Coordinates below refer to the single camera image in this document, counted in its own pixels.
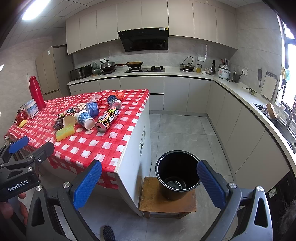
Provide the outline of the person's left hand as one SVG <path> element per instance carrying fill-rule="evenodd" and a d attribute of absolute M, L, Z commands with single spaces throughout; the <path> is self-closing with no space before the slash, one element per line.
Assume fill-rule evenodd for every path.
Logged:
<path fill-rule="evenodd" d="M 23 204 L 23 202 L 19 201 L 19 205 L 20 205 L 21 215 L 23 216 L 23 223 L 26 226 L 27 222 L 28 222 L 28 210 L 27 210 L 26 206 Z M 7 202 L 7 201 L 1 202 L 1 213 L 4 217 L 4 219 L 9 219 L 12 217 L 14 210 L 9 202 Z"/>

